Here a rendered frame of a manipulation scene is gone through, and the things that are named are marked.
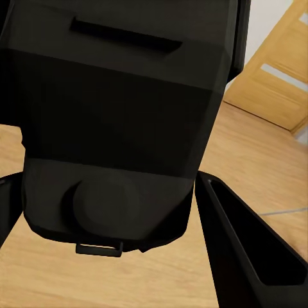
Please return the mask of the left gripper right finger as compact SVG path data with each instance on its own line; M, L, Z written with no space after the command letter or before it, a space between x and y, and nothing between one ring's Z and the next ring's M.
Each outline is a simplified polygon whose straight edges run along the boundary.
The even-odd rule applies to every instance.
M308 262L224 181L194 181L219 308L308 308Z

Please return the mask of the digital camera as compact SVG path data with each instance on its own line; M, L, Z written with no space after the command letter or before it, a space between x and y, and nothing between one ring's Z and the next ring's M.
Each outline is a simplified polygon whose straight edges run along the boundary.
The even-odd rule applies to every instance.
M184 235L250 7L0 0L0 124L21 128L33 232L108 257Z

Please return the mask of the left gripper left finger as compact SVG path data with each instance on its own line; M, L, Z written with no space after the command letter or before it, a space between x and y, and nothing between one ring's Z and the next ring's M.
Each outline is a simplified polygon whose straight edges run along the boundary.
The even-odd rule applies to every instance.
M23 212L22 174L23 171L0 178L0 247Z

